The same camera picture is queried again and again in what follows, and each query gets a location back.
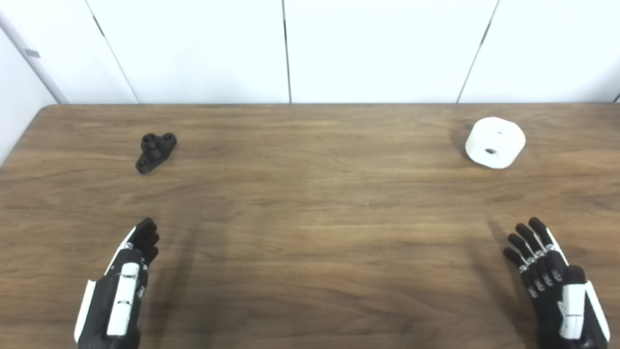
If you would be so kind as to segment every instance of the white cylinder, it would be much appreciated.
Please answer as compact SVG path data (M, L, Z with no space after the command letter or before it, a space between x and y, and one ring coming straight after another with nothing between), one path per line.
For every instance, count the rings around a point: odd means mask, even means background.
M465 151L474 162L500 169L510 166L524 146L525 134L517 124L498 117L485 117L474 124Z

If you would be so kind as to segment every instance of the panel seam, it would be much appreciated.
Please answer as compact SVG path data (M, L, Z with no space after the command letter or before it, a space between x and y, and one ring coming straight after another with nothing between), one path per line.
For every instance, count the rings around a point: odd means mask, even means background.
M482 48L482 44L484 40L487 38L487 34L489 33L489 29L491 28L491 23L493 22L493 18L495 17L495 12L500 5L501 0L497 0L495 3L495 8L493 9L493 13L491 13L491 18L489 19L489 23L487 24L487 28L484 30L484 34L482 34L482 39L480 40L480 45L478 45L478 49L476 50L476 54L474 55L474 59L471 61L471 65L469 66L469 70L467 71L467 75L465 76L465 81L463 82L463 86L461 86L461 91L459 92L459 96L456 98L456 102L461 102L461 97L463 96L463 91L465 91L465 86L467 85L467 81L469 80L469 75L471 71L474 69L474 64L476 64L476 59L478 58L478 54L480 53L480 49Z
M286 55L286 80L288 82L288 104L293 103L293 95L291 93L291 67L288 61L288 36L286 34L286 11L284 8L284 1L282 0L282 22L284 25L284 51Z

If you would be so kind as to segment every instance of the robot finger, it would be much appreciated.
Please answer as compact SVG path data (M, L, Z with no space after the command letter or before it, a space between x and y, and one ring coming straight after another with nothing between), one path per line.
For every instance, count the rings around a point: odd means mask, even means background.
M523 286L525 286L525 289L529 293L530 297L537 298L538 292L534 288L534 284L532 283L532 280L530 279L530 276L528 273L528 265L523 259L523 257L521 257L519 253L517 253L510 247L504 248L503 254L506 258L508 258L508 260L514 263L517 268L519 268L521 282L523 283Z
M159 254L159 249L157 247L151 248L145 255L143 255L144 263L149 266L151 262L157 257Z
M144 247L144 243L156 231L157 225L153 222L153 220L151 218L145 218L134 227L127 242L132 244L137 249L142 249Z
M532 250L517 234L511 233L508 235L508 242L510 242L514 247L516 247L517 250L519 250L519 252L521 252L521 256L523 256L528 263L532 263L534 261L535 257Z
M538 242L532 230L528 228L525 224L517 224L515 230L519 233L519 235L521 235L521 237L525 239L525 241L528 243L529 247L532 249L536 256L541 256L544 253L543 246L540 244L540 242Z

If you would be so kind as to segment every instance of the white finger joint cover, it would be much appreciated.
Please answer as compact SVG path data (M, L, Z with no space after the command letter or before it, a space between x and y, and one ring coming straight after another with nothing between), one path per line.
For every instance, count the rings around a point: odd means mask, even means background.
M123 265L110 313L110 322L108 322L106 332L108 336L124 336L127 334L139 271L140 266L137 263L125 263Z

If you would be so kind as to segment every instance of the white plastic panel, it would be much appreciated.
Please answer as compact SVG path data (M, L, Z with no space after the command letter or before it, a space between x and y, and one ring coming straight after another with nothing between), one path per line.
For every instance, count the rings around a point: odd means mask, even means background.
M281 0L89 0L140 103L288 103Z
M620 1L501 0L460 102L612 102Z
M456 102L496 0L285 0L293 102Z
M137 102L84 0L0 0L0 11L61 102Z
M0 29L0 163L39 109L50 104L56 101Z

